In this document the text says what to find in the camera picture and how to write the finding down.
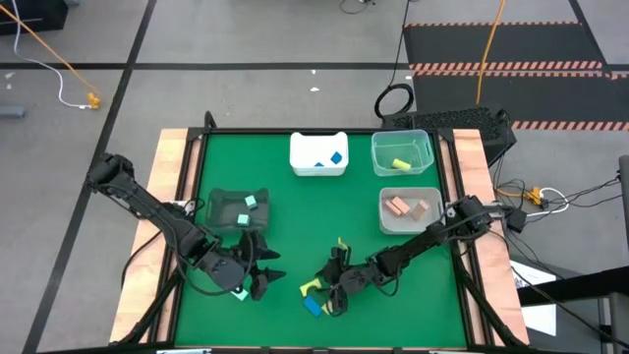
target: green table surface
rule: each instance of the green table surface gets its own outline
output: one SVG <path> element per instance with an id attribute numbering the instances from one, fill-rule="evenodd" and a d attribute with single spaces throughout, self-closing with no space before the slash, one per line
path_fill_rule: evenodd
<path id="1" fill-rule="evenodd" d="M 312 280 L 338 237 L 352 247 L 352 263 L 408 236 L 385 235 L 378 225 L 378 193 L 385 187 L 439 188 L 433 164 L 421 175 L 377 177 L 371 136 L 349 136 L 349 165 L 339 177 L 298 177 L 289 164 L 290 135 L 216 135 L 207 145 L 200 198 L 212 188 L 267 188 L 270 216 L 265 232 L 278 260 L 260 262 L 287 272 L 269 285 L 261 301 L 232 294 L 206 297 L 186 286 L 177 345 L 304 347 L 464 347 L 461 311 L 447 246 L 414 259 L 404 270 L 395 297 L 374 287 L 350 298 L 349 312 L 315 318 L 302 304 L 299 287 Z M 197 223 L 207 210 L 201 209 Z M 225 244 L 239 235 L 226 235 Z M 204 273 L 190 279 L 219 290 Z M 390 292 L 393 284 L 385 288 Z"/>

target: light green cube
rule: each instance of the light green cube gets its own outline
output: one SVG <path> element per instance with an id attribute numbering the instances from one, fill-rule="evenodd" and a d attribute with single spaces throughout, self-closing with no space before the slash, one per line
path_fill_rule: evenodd
<path id="1" fill-rule="evenodd" d="M 249 210 L 253 210 L 257 207 L 256 197 L 248 196 L 245 198 L 245 203 L 247 203 L 247 207 Z"/>
<path id="2" fill-rule="evenodd" d="M 239 226 L 249 226 L 249 221 L 250 218 L 248 215 L 246 214 L 239 214 L 238 215 L 238 225 Z"/>

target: clear plastic container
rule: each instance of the clear plastic container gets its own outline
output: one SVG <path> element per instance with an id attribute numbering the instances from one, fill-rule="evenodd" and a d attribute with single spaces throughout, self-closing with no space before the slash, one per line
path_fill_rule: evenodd
<path id="1" fill-rule="evenodd" d="M 384 206 L 384 201 L 400 197 L 411 210 L 420 201 L 428 203 L 429 209 L 419 220 L 410 214 L 395 216 Z M 387 235 L 417 235 L 424 232 L 433 222 L 439 220 L 443 214 L 441 192 L 436 188 L 384 188 L 380 191 L 378 200 L 380 214 L 380 230 Z"/>
<path id="2" fill-rule="evenodd" d="M 408 169 L 393 167 L 398 159 Z M 423 130 L 381 132 L 372 135 L 373 172 L 380 177 L 420 174 L 434 163 L 428 133 Z"/>

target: black floor mat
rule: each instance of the black floor mat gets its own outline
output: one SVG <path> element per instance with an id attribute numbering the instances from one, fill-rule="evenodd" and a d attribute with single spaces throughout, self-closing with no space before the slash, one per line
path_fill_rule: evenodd
<path id="1" fill-rule="evenodd" d="M 626 130 L 629 79 L 603 74 L 487 73 L 481 105 L 509 112 L 513 128 Z M 476 72 L 426 72 L 414 77 L 418 111 L 474 106 Z"/>
<path id="2" fill-rule="evenodd" d="M 404 29 L 409 63 L 422 64 L 412 65 L 420 70 L 477 70 L 490 29 L 490 24 L 409 24 Z M 602 62 L 577 23 L 506 23 L 495 32 L 487 68 L 592 70 Z"/>

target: gray floor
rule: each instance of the gray floor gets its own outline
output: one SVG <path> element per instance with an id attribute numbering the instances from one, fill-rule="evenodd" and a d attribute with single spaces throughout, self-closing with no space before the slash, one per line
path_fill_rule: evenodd
<path id="1" fill-rule="evenodd" d="M 623 0 L 581 0 L 605 57 L 629 63 Z M 85 0 L 66 28 L 44 33 L 75 62 L 127 60 L 146 0 Z M 421 0 L 409 22 L 491 21 L 497 0 Z M 139 62 L 391 62 L 404 2 L 379 1 L 347 16 L 338 1 L 158 0 Z M 504 21 L 567 21 L 567 1 L 509 1 Z M 13 38 L 0 37 L 0 62 L 18 61 Z M 27 36 L 22 52 L 51 60 Z M 406 55 L 401 54 L 401 61 Z M 84 74 L 104 92 L 97 112 L 68 109 L 56 101 L 54 74 L 0 72 L 0 104 L 23 104 L 22 120 L 0 120 L 0 343 L 22 350 L 29 327 L 68 226 L 87 165 L 121 73 Z M 397 82 L 406 81 L 401 72 Z M 83 102 L 85 90 L 64 73 L 64 96 Z M 136 71 L 122 103 L 108 150 L 129 157 L 138 179 L 148 178 L 159 131 L 201 124 L 205 110 L 230 127 L 375 127 L 376 96 L 388 71 Z M 403 96 L 385 106 L 396 107 Z M 629 152 L 626 133 L 518 132 L 501 180 L 572 193 L 613 176 L 617 155 Z M 617 188 L 584 197 L 612 196 Z M 39 350 L 103 345 L 116 311 L 120 271 L 130 253 L 136 223 L 111 202 L 91 198 L 68 269 Z M 571 208 L 528 227 L 522 238 L 544 261 L 593 272 L 629 264 L 620 203 Z"/>

